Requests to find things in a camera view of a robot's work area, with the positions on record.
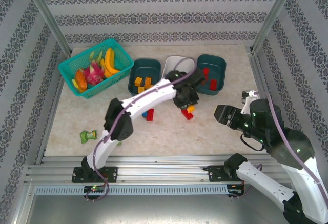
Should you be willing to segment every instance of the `wall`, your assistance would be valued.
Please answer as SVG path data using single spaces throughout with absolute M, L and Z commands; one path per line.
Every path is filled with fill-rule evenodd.
M 287 0 L 258 52 L 284 120 L 310 139 L 328 186 L 328 0 Z
M 71 47 L 246 44 L 275 0 L 46 0 Z
M 0 0 L 0 223 L 34 164 L 65 59 L 33 0 Z

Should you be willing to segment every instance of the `white table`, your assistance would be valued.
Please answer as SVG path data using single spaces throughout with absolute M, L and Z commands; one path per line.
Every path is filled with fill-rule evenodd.
M 86 48 L 75 48 L 72 55 Z M 256 90 L 252 69 L 244 45 L 207 46 L 136 46 L 125 47 L 133 59 L 149 57 L 162 64 L 172 55 L 197 59 L 201 54 L 223 57 L 227 62 L 225 83 L 218 95 L 199 94 L 194 118 L 187 121 L 173 101 L 166 101 L 154 108 L 154 120 L 147 122 L 140 117 L 133 123 L 134 133 L 117 146 L 112 155 L 214 155 L 254 154 L 239 139 L 240 132 L 218 123 L 213 113 L 217 105 L 242 108 L 242 90 Z M 104 116 L 110 100 L 131 97 L 128 78 L 121 80 L 91 99 L 75 96 L 64 83 L 56 115 L 47 143 L 45 156 L 86 156 L 94 149 L 97 140 L 81 144 L 82 130 L 103 130 Z M 260 144 L 248 139 L 249 144 Z

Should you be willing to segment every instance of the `white bowl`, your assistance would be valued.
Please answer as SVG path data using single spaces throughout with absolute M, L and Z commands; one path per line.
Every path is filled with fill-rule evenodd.
M 174 70 L 174 67 L 176 66 L 176 64 L 181 59 L 184 59 L 184 58 L 185 58 L 184 56 L 170 56 L 168 59 L 166 59 L 162 78 L 164 78 L 170 71 Z M 176 70 L 178 70 L 180 72 L 189 73 L 190 71 L 192 71 L 194 69 L 194 67 L 195 67 L 195 62 L 192 59 L 187 58 L 187 59 L 183 60 L 176 67 Z

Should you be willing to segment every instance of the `red block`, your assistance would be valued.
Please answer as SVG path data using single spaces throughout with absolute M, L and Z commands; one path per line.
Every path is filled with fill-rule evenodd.
M 153 121 L 154 109 L 150 109 L 147 111 L 146 121 Z
M 212 91 L 216 91 L 217 90 L 217 80 L 216 79 L 212 79 L 211 80 L 210 90 L 212 90 Z
M 205 76 L 208 76 L 209 73 L 210 73 L 210 69 L 209 69 L 209 68 L 204 68 L 204 69 L 203 69 L 203 74 L 204 74 Z
M 181 113 L 185 116 L 187 120 L 191 120 L 194 116 L 192 113 L 188 113 L 187 110 L 181 110 Z

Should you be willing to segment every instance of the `yellow block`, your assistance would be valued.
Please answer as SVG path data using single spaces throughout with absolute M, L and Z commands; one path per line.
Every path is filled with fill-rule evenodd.
M 190 106 L 187 108 L 187 111 L 188 111 L 188 113 L 190 114 L 190 113 L 192 113 L 192 112 L 195 111 L 195 107 L 194 107 L 193 105 L 190 105 Z
M 149 77 L 146 77 L 146 79 L 145 79 L 145 88 L 146 89 L 150 88 L 151 82 L 152 82 L 152 79 Z
M 142 78 L 141 77 L 137 77 L 137 79 L 135 79 L 135 81 L 134 81 L 134 84 L 137 87 L 140 87 L 141 86 L 141 83 L 142 83 Z
M 138 87 L 138 93 L 141 93 L 141 92 L 143 92 L 144 90 L 145 90 L 144 87 Z

